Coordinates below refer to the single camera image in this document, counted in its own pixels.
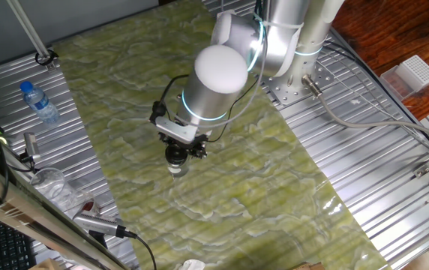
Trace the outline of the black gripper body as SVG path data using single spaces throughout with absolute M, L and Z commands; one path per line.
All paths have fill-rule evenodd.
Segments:
M 196 136 L 192 142 L 177 141 L 180 148 L 189 150 L 193 147 L 194 144 L 204 141 L 204 135 Z

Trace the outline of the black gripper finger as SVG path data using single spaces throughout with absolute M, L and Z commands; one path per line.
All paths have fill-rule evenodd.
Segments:
M 197 142 L 188 152 L 194 158 L 205 158 L 207 156 L 206 143 L 204 141 Z
M 158 133 L 159 140 L 164 143 L 166 146 L 175 146 L 179 147 L 178 141 L 176 139 L 173 139 L 172 137 L 166 135 L 165 133 Z

